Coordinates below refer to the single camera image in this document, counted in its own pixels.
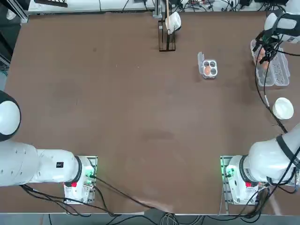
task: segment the floor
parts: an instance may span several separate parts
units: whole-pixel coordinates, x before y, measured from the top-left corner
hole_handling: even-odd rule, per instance
[[[160,219],[163,212],[158,210],[149,210],[145,213],[145,216],[153,220],[156,224],[160,223]],[[120,218],[114,220],[117,223],[125,218],[131,217],[131,215],[123,215]],[[180,223],[189,224],[196,216],[177,216]],[[88,218],[73,217],[64,214],[51,214],[52,225],[106,225],[112,217],[104,214],[94,214]],[[261,218],[255,223],[256,225],[296,225],[300,223],[300,217],[285,217],[285,216],[261,216]],[[48,214],[9,214],[0,215],[1,225],[50,225]],[[133,218],[121,223],[122,225],[151,225],[152,223],[144,218]],[[215,221],[208,217],[204,220],[204,225],[240,225],[245,224],[239,219],[232,221]]]

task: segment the wooden stick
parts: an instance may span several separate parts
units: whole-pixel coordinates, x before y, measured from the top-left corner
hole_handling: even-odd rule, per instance
[[[168,22],[168,27],[167,29],[170,30],[170,17],[169,17],[169,0],[165,1],[166,7],[167,7],[167,22]]]

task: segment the cable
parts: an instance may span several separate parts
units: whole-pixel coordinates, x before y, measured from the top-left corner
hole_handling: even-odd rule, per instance
[[[50,223],[50,225],[52,225],[50,214],[48,214],[48,217],[49,217],[49,223]]]
[[[203,219],[202,219],[202,222],[201,222],[201,224],[200,224],[200,225],[203,225],[203,223],[204,223],[204,219],[205,219],[205,216],[203,216]]]
[[[288,194],[295,194],[298,190],[295,188],[293,191],[288,191],[288,190],[285,190],[284,188],[278,186],[279,189],[283,190],[284,192],[288,193]]]
[[[212,6],[212,4],[211,4],[210,0],[207,0],[207,1],[208,1],[208,3],[210,4],[210,8],[211,8],[211,10],[212,10],[212,11],[214,11],[214,7]]]
[[[124,11],[124,9],[125,9],[125,7],[126,7],[126,5],[127,5],[128,2],[129,2],[129,0],[127,0],[127,2],[125,3],[125,5],[124,5],[124,7],[122,9],[122,12]]]
[[[293,54],[293,53],[288,53],[288,52],[284,52],[284,51],[280,51],[280,50],[276,50],[276,52],[291,55],[291,56],[300,56],[300,54]]]
[[[241,210],[241,212],[240,212],[238,215],[234,216],[233,218],[229,218],[229,219],[217,219],[217,218],[213,218],[213,217],[210,217],[210,216],[208,216],[208,217],[211,218],[211,219],[217,220],[217,221],[229,221],[229,220],[237,219],[237,218],[239,218],[239,217],[242,215],[243,211],[246,209],[246,207],[248,206],[248,204],[249,204],[249,202],[251,201],[251,199],[252,199],[257,193],[259,193],[260,191],[261,191],[261,190],[256,191],[256,192],[249,198],[248,202],[246,203],[246,205],[244,206],[244,208]]]
[[[62,209],[64,209],[68,214],[70,214],[70,215],[72,215],[72,216],[81,216],[81,217],[90,217],[90,216],[91,216],[91,215],[88,215],[88,216],[87,216],[87,215],[83,215],[83,214],[79,213],[73,206],[71,206],[71,205],[69,205],[69,204],[67,204],[67,203],[65,203],[65,202],[54,200],[54,199],[52,199],[52,198],[50,198],[50,197],[47,197],[47,196],[45,196],[45,195],[43,195],[43,196],[45,196],[46,198],[43,198],[43,197],[40,197],[40,196],[36,196],[36,195],[32,194],[32,193],[28,190],[28,187],[29,187],[29,186],[27,186],[27,185],[20,185],[20,186],[23,188],[23,190],[24,190],[27,194],[29,194],[29,195],[31,195],[31,196],[33,196],[33,197],[35,197],[35,198],[38,198],[38,199],[43,199],[43,200],[46,200],[46,201],[49,201],[49,202],[53,202],[53,203],[57,204],[58,206],[60,206],[60,207],[61,207]],[[60,205],[59,203],[61,203],[61,204],[63,204],[63,205],[66,205],[66,206],[70,207],[76,214],[70,212],[70,211],[67,210],[65,207],[63,207],[62,205]]]
[[[101,1],[99,0],[99,7],[100,7],[100,12],[102,12],[101,10]]]
[[[71,198],[65,198],[65,197],[57,197],[57,196],[53,196],[53,195],[48,195],[48,194],[45,194],[43,192],[39,192],[39,191],[36,191],[34,190],[33,188],[27,186],[29,188],[28,191],[30,192],[33,192],[33,193],[36,193],[36,194],[39,194],[39,195],[43,195],[45,197],[49,197],[49,198],[54,198],[54,199],[62,199],[62,200],[69,200],[69,201],[72,201],[72,202],[76,202],[76,203],[80,203],[80,204],[83,204],[83,205],[86,205],[86,206],[90,206],[92,208],[95,208],[95,209],[99,209],[99,210],[102,210],[102,211],[105,211],[105,212],[109,212],[108,210],[104,209],[104,208],[101,208],[101,207],[98,207],[98,206],[95,206],[95,205],[91,205],[91,204],[88,204],[88,203],[84,203],[84,202],[81,202],[81,201],[78,201],[78,200],[75,200],[75,199],[71,199]]]
[[[179,7],[180,5],[182,5],[182,1],[183,1],[183,0],[180,1],[180,3],[178,4],[178,6],[176,7],[176,9],[175,9],[174,12],[176,12],[176,10],[178,9],[178,7]]]
[[[126,218],[126,219],[123,219],[123,220],[121,220],[121,221],[119,221],[119,222],[117,222],[117,223],[110,224],[110,225],[117,225],[117,224],[123,223],[123,222],[126,221],[126,220],[133,219],[133,218],[137,218],[137,217],[145,218],[145,219],[147,219],[148,221],[150,221],[151,223],[153,223],[154,225],[158,225],[158,224],[155,223],[153,220],[151,220],[151,219],[149,219],[148,217],[143,216],[143,215],[137,215],[137,216],[128,217],[128,218]]]
[[[144,5],[145,5],[145,8],[146,8],[146,11],[148,11],[148,8],[146,6],[146,0],[144,0]]]
[[[99,193],[99,195],[100,195],[100,197],[101,197],[101,199],[102,199],[102,202],[103,202],[103,206],[104,206],[104,208],[108,211],[108,214],[109,214],[111,217],[115,217],[116,215],[115,215],[114,213],[111,213],[111,212],[108,210],[108,208],[107,208],[107,206],[106,206],[106,203],[105,203],[105,200],[104,200],[104,197],[103,197],[103,194],[102,194],[102,192],[100,191],[100,189],[99,189],[98,187],[96,187],[96,186],[94,186],[94,188],[95,188],[95,190]]]
[[[263,94],[264,94],[266,102],[268,102],[267,95],[266,95],[266,82],[267,82],[269,67],[270,67],[270,62],[268,63],[268,67],[267,67],[267,70],[266,70],[266,76],[264,77],[264,82],[263,82]]]
[[[258,84],[257,84],[257,77],[256,77],[256,69],[257,69],[257,63],[258,63],[258,57],[256,58],[256,62],[255,62],[255,86],[256,86],[256,90],[257,90],[257,93],[259,95],[259,98],[261,99],[262,103],[265,105],[265,107],[268,109],[268,111],[271,113],[271,115],[274,117],[274,119],[276,120],[277,124],[280,126],[280,128],[282,129],[282,131],[286,134],[287,133],[287,130],[286,128],[284,127],[284,125],[281,123],[281,121],[274,115],[274,113],[272,112],[270,106],[268,106],[265,101],[263,100],[261,94],[260,94],[260,91],[258,89]]]
[[[258,9],[258,11],[260,11],[266,4],[263,3],[263,5]]]
[[[228,0],[228,1],[221,0],[221,1],[223,1],[223,2],[227,3],[226,9],[225,9],[225,11],[227,11],[227,9],[228,9],[228,6],[231,6],[231,5],[230,5],[230,1],[229,1],[229,0]]]
[[[116,189],[115,187],[113,187],[112,185],[108,184],[108,183],[105,182],[104,180],[102,180],[102,179],[100,179],[100,178],[98,178],[98,177],[96,177],[96,176],[94,176],[94,175],[91,175],[90,177],[91,177],[91,178],[94,178],[94,179],[97,179],[98,181],[100,181],[100,182],[106,184],[107,186],[109,186],[109,187],[110,187],[111,189],[113,189],[114,191],[116,191],[116,192],[118,192],[119,194],[121,194],[121,195],[123,195],[123,196],[129,198],[130,200],[134,201],[135,203],[138,203],[139,205],[141,205],[141,206],[143,206],[143,207],[146,207],[146,208],[149,208],[149,209],[154,209],[154,207],[148,206],[147,204],[144,204],[144,203],[142,203],[142,202],[140,202],[140,201],[134,199],[133,197],[131,197],[131,196],[125,194],[124,192],[122,192],[122,191]]]
[[[169,224],[169,219],[170,219],[170,220],[173,221],[174,225],[176,225],[176,224],[177,225],[195,225],[195,224],[197,224],[203,218],[203,216],[199,215],[199,216],[197,216],[197,218],[193,222],[186,224],[186,223],[180,223],[180,222],[178,222],[178,220],[177,220],[177,218],[175,217],[174,214],[172,214],[172,213],[165,213],[163,215],[163,217],[160,219],[160,225],[164,225],[165,218],[167,218],[167,224]]]

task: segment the black stand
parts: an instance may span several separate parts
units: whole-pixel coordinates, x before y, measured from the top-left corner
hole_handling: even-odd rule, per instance
[[[174,52],[176,50],[175,31],[170,34],[170,29],[168,29],[164,35],[165,18],[163,16],[162,19],[158,21],[158,49],[160,52]]]

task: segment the white cup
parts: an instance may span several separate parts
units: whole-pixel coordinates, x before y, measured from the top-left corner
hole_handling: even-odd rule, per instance
[[[172,13],[170,16],[170,29],[168,28],[168,18],[165,19],[165,26],[167,30],[170,30],[169,34],[172,34],[175,30],[179,29],[181,27],[181,19],[178,14],[178,12]]]
[[[294,115],[294,107],[289,99],[280,97],[273,105],[273,113],[278,119],[287,120]]]

